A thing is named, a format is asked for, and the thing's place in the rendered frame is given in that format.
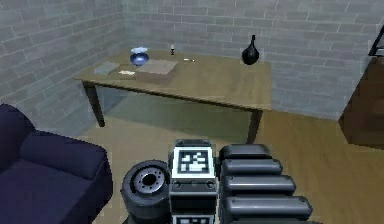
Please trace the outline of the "black bottle vase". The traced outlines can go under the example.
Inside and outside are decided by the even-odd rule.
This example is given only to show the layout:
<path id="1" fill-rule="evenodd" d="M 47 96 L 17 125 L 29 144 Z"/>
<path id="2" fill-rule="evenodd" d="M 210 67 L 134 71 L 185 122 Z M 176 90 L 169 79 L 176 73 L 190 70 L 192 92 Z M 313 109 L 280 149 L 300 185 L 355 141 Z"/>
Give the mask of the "black bottle vase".
<path id="1" fill-rule="evenodd" d="M 249 46 L 246 49 L 244 49 L 242 52 L 242 61 L 246 65 L 253 65 L 259 59 L 260 54 L 255 46 L 255 39 L 256 39 L 256 36 L 253 35 L 251 37 Z"/>

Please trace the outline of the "brown wooden table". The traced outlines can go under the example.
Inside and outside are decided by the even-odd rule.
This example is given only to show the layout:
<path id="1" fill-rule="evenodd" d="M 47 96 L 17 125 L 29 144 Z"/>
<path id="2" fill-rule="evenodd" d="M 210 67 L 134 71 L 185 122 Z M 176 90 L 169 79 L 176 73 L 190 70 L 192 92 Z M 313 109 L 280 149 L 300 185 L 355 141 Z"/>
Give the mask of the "brown wooden table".
<path id="1" fill-rule="evenodd" d="M 184 58 L 195 62 L 184 61 Z M 271 108 L 270 63 L 259 61 L 246 65 L 238 58 L 183 52 L 171 55 L 164 50 L 151 50 L 150 59 L 176 61 L 173 79 L 156 84 L 138 81 L 135 75 L 119 74 L 121 70 L 135 72 L 140 67 L 128 61 L 126 52 L 107 59 L 118 65 L 108 75 L 90 67 L 75 76 L 82 83 L 101 127 L 105 122 L 96 91 L 98 86 L 249 111 L 247 142 L 255 141 L 263 112 Z"/>

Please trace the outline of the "dark purple sofa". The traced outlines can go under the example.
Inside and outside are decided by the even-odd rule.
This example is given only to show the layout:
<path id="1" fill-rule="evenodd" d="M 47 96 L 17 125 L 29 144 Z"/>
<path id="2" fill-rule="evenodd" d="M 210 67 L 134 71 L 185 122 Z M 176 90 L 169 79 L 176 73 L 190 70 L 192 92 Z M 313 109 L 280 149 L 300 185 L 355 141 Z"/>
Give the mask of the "dark purple sofa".
<path id="1" fill-rule="evenodd" d="M 104 148 L 0 105 L 0 224 L 92 224 L 112 195 Z"/>

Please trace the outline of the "blue round vase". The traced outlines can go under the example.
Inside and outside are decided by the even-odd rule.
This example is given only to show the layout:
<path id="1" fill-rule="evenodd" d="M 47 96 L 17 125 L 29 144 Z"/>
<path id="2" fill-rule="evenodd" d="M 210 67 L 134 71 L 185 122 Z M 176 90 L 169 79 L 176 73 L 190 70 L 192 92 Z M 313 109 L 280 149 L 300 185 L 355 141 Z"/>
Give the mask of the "blue round vase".
<path id="1" fill-rule="evenodd" d="M 135 66 L 142 66 L 148 60 L 148 49 L 145 47 L 136 47 L 131 49 L 130 62 Z"/>

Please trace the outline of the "brown cardboard box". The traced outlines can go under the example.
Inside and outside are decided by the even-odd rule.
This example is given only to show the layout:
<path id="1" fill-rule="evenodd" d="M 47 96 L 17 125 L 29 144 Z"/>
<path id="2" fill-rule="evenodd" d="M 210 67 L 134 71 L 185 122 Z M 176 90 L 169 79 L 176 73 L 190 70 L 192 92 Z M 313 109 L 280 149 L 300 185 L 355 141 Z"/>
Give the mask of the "brown cardboard box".
<path id="1" fill-rule="evenodd" d="M 150 59 L 135 70 L 135 78 L 141 82 L 168 83 L 174 77 L 176 61 Z"/>

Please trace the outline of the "black framed object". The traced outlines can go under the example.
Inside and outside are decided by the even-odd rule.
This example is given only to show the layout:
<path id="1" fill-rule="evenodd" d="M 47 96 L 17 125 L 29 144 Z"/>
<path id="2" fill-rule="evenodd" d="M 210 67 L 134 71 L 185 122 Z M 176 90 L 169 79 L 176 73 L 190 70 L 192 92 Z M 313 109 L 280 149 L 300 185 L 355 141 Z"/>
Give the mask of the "black framed object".
<path id="1" fill-rule="evenodd" d="M 368 55 L 384 57 L 384 25 L 381 27 L 379 34 L 374 40 Z"/>

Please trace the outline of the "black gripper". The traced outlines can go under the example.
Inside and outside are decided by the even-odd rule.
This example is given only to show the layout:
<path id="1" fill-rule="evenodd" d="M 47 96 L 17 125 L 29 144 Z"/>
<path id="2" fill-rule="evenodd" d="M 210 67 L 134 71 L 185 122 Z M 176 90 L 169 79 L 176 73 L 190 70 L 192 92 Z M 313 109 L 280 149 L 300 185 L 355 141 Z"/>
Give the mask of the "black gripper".
<path id="1" fill-rule="evenodd" d="M 125 175 L 121 195 L 128 217 L 122 224 L 169 224 L 169 173 L 167 163 L 146 160 Z"/>

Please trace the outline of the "dark brown wooden cupboard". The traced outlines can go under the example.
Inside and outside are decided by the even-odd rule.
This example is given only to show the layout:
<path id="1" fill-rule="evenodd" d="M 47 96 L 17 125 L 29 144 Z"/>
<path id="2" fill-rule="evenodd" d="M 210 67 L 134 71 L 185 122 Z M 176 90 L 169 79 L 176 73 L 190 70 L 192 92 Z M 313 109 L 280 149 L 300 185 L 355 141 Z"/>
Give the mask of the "dark brown wooden cupboard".
<path id="1" fill-rule="evenodd" d="M 384 57 L 371 59 L 338 122 L 348 143 L 384 150 Z"/>

